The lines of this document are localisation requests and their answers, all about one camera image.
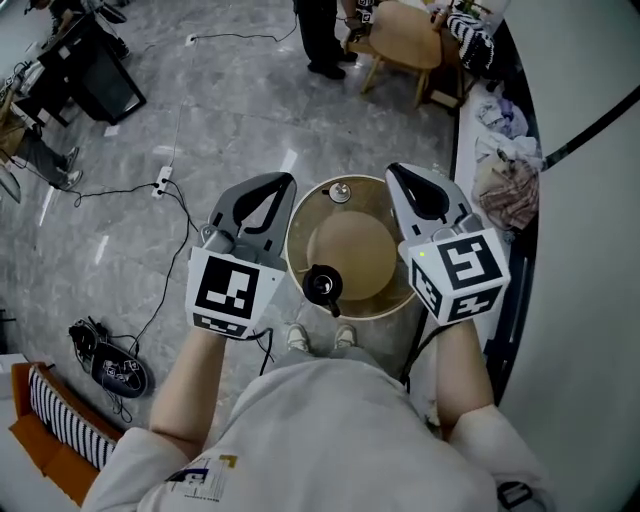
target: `black and white marker cube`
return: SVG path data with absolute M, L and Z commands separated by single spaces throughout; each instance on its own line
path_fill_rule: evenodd
M 189 325 L 246 338 L 284 274 L 230 254 L 192 248 L 185 300 Z
M 407 248 L 410 284 L 440 325 L 492 311 L 511 280 L 494 229 Z

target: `wooden stool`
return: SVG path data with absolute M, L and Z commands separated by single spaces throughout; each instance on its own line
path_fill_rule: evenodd
M 370 89 L 373 75 L 385 60 L 420 73 L 414 105 L 418 108 L 429 82 L 429 72 L 442 60 L 440 33 L 431 28 L 429 13 L 400 2 L 382 2 L 369 43 L 376 56 L 362 85 L 362 94 Z

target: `power strip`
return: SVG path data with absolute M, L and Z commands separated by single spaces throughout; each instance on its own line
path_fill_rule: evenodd
M 151 193 L 153 197 L 155 197 L 156 199 L 160 199 L 164 195 L 163 192 L 167 190 L 167 185 L 169 184 L 167 180 L 171 178 L 172 172 L 173 167 L 165 166 L 160 169 L 160 174 L 158 175 L 158 179 L 156 180 L 157 186 L 153 188 L 153 192 Z

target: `marble floor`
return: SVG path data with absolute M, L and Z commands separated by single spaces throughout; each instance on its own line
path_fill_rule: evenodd
M 69 128 L 51 121 L 45 130 L 54 149 L 81 147 L 83 193 L 153 182 L 171 161 L 174 144 L 173 180 L 196 224 L 225 188 L 283 165 L 296 178 L 298 198 L 332 176 L 382 176 L 393 161 L 448 173 L 454 119 L 436 105 L 413 110 L 414 76 L 385 69 L 362 97 L 371 60 L 361 57 L 346 68 L 344 82 L 311 74 L 299 30 L 279 44 L 221 37 L 185 46 L 193 33 L 283 36 L 294 26 L 290 0 L 133 0 L 124 12 L 129 21 L 117 30 L 131 47 L 127 67 L 148 104 L 112 136 L 105 136 L 106 123 L 74 107 L 65 112 Z M 336 32 L 346 33 L 340 21 Z M 122 424 L 76 362 L 67 329 L 91 315 L 114 334 L 140 332 L 161 299 L 185 216 L 171 198 L 154 200 L 148 189 L 87 198 L 75 208 L 74 196 L 52 192 L 26 171 L 16 173 L 22 203 L 0 202 L 0 301 L 17 318 L 6 326 L 9 349 L 55 363 L 72 388 Z M 164 306 L 141 339 L 140 357 L 157 384 L 187 333 L 186 261 L 185 250 Z M 404 360 L 418 311 L 414 302 L 392 317 L 357 324 L 361 345 L 391 373 Z M 329 350 L 338 322 L 304 300 L 287 277 L 260 323 L 275 329 L 276 357 L 292 322 L 306 326 L 314 350 Z M 256 344 L 229 342 L 215 424 L 226 421 L 262 359 Z M 134 425 L 146 424 L 152 399 L 151 390 L 125 402 Z

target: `gray pants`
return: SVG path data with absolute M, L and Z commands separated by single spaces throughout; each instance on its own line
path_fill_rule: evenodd
M 49 148 L 33 130 L 27 129 L 24 133 L 16 156 L 33 164 L 49 183 L 60 187 L 68 180 L 67 160 Z
M 382 370 L 380 365 L 376 363 L 376 360 L 360 347 L 338 348 L 331 352 L 327 357 L 329 359 L 352 359 L 353 361 L 362 361 L 374 368 Z M 284 356 L 278 359 L 271 368 L 275 370 L 276 368 L 284 368 L 286 366 L 293 366 L 294 364 L 306 363 L 307 361 L 313 361 L 314 359 L 318 358 L 313 354 L 309 354 L 309 352 L 292 348 Z

